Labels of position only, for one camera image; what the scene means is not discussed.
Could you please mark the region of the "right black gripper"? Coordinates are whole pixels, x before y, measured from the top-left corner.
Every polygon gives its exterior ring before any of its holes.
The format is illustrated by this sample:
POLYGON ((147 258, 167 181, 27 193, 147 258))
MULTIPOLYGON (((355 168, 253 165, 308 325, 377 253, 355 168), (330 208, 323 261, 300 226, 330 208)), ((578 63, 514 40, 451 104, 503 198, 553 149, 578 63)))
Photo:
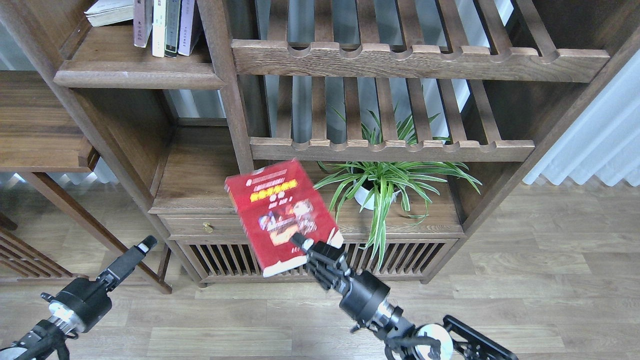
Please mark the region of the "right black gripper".
POLYGON ((340 309, 357 323, 389 323, 392 306, 387 301, 390 287, 369 271, 357 273, 349 267, 345 253, 322 241, 296 232, 290 242, 307 257, 307 270, 325 290, 342 296, 340 309))

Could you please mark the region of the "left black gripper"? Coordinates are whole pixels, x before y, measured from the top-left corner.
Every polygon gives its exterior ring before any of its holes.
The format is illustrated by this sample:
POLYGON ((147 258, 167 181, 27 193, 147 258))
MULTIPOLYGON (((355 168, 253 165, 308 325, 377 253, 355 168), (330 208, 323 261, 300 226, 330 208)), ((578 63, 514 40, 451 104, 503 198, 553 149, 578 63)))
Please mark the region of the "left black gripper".
POLYGON ((148 235, 142 242, 132 246, 117 257, 97 278, 76 278, 56 296, 41 293, 49 303, 51 317, 48 321, 64 334, 89 332, 112 309, 108 292, 118 287, 135 267, 157 246, 158 240, 148 235))

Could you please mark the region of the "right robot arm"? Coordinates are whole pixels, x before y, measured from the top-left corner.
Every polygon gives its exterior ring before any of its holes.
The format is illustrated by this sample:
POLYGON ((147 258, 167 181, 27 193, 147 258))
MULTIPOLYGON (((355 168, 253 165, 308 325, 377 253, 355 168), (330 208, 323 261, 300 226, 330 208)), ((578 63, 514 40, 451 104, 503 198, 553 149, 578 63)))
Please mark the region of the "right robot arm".
POLYGON ((367 329, 384 342, 386 358, 449 360, 458 352, 466 360, 516 360, 517 355, 482 333, 447 315, 442 324, 414 325, 403 309, 389 303, 390 287, 370 271, 350 268, 345 253, 323 241, 296 233, 290 240, 307 257, 307 270, 325 290, 342 296, 339 307, 356 322, 353 330, 367 329))

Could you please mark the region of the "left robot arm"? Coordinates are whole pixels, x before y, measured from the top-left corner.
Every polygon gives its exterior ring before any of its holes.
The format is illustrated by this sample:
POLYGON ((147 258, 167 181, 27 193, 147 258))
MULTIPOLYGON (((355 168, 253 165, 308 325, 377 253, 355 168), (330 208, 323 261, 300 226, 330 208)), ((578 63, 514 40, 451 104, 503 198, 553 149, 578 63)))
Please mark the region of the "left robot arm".
POLYGON ((66 341, 78 333, 89 332, 112 309, 108 293, 118 287, 142 262, 158 240, 148 235, 117 257, 95 280, 76 278, 53 296, 41 298, 49 303, 50 317, 39 321, 11 346, 1 349, 3 360, 45 360, 54 351, 60 360, 68 360, 66 341))

